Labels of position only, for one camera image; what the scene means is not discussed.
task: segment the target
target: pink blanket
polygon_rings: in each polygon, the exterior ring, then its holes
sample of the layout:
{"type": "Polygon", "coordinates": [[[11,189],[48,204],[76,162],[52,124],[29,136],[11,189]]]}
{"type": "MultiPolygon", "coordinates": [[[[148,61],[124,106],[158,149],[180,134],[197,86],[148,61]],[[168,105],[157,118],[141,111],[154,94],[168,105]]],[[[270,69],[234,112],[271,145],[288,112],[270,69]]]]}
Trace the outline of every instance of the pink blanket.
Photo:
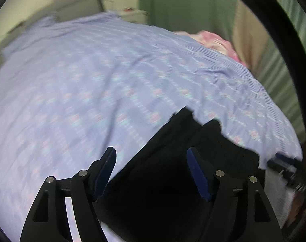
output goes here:
{"type": "Polygon", "coordinates": [[[225,54],[226,56],[234,59],[238,63],[241,63],[242,65],[247,67],[247,65],[239,59],[239,56],[236,53],[236,51],[233,49],[231,43],[222,39],[219,35],[215,33],[210,33],[207,31],[200,31],[197,34],[189,34],[187,32],[174,32],[174,33],[178,35],[190,36],[191,38],[198,41],[203,46],[217,50],[218,52],[225,54]]]}

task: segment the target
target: patterned bedspread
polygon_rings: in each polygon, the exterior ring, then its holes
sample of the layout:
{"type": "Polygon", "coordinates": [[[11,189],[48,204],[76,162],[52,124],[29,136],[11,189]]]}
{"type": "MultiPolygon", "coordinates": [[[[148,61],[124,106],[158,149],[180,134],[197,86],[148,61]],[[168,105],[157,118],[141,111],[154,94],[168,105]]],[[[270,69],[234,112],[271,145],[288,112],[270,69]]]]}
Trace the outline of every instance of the patterned bedspread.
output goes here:
{"type": "Polygon", "coordinates": [[[72,177],[108,146],[114,176],[184,106],[201,123],[219,119],[262,168],[277,151],[302,158],[291,124],[247,68],[190,37],[115,13],[47,17],[3,54],[0,226],[12,242],[47,176],[72,177]]]}

